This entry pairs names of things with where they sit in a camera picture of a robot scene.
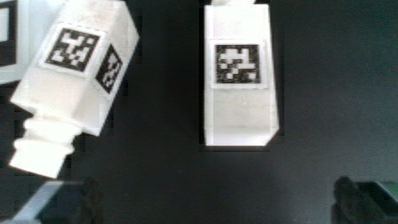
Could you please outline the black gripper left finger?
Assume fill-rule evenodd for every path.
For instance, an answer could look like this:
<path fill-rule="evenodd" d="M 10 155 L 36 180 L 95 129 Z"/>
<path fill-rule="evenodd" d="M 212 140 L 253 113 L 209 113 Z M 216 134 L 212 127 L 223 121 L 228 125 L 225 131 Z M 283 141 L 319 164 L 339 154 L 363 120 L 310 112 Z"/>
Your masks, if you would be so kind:
<path fill-rule="evenodd" d="M 104 224 L 102 192 L 93 179 L 61 184 L 36 219 L 42 224 Z"/>

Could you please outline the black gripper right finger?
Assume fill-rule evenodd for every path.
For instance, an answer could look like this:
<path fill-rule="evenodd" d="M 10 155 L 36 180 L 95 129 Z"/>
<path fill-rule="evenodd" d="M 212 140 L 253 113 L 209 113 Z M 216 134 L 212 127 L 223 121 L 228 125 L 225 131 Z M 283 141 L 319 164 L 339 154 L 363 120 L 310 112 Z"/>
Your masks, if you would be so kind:
<path fill-rule="evenodd" d="M 355 182 L 342 176 L 333 183 L 331 224 L 398 224 L 398 183 Z"/>

